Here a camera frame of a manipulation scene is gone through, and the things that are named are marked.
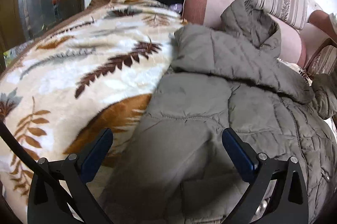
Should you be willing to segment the olive green padded jacket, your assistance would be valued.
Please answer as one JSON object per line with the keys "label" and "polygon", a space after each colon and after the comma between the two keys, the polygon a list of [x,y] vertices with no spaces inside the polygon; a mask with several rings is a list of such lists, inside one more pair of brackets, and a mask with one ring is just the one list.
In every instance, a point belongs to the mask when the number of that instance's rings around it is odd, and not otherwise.
{"label": "olive green padded jacket", "polygon": [[256,152],[296,157],[315,220],[336,191],[336,79],[311,85],[278,58],[281,30],[235,0],[219,31],[188,24],[178,53],[99,198],[114,223],[221,223],[247,189],[221,142],[232,128]]}

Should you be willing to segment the cream leaf pattern blanket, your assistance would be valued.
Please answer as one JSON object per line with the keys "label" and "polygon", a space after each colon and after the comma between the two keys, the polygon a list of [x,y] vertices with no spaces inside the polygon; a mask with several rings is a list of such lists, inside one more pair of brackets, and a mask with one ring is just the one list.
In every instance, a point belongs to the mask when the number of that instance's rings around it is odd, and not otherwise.
{"label": "cream leaf pattern blanket", "polygon": [[17,218],[28,223],[39,159],[64,160],[109,128],[112,146],[87,183],[98,202],[186,22],[154,0],[92,0],[13,61],[1,76],[1,196]]}

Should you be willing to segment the striped beige side cushion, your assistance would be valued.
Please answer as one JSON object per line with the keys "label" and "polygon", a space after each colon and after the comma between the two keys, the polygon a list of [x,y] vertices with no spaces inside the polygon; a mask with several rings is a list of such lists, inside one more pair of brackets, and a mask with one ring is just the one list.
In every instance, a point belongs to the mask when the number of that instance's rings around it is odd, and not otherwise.
{"label": "striped beige side cushion", "polygon": [[336,68],[336,42],[327,38],[315,50],[307,50],[304,80],[311,85],[315,75],[331,75]]}

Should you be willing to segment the purple patterned garment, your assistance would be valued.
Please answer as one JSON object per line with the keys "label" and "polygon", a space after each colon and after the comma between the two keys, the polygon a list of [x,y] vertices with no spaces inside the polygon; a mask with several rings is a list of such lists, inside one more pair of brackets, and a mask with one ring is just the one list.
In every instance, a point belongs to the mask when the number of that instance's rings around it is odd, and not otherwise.
{"label": "purple patterned garment", "polygon": [[172,4],[169,6],[169,10],[172,10],[178,14],[182,14],[183,11],[183,4],[178,3],[178,4]]}

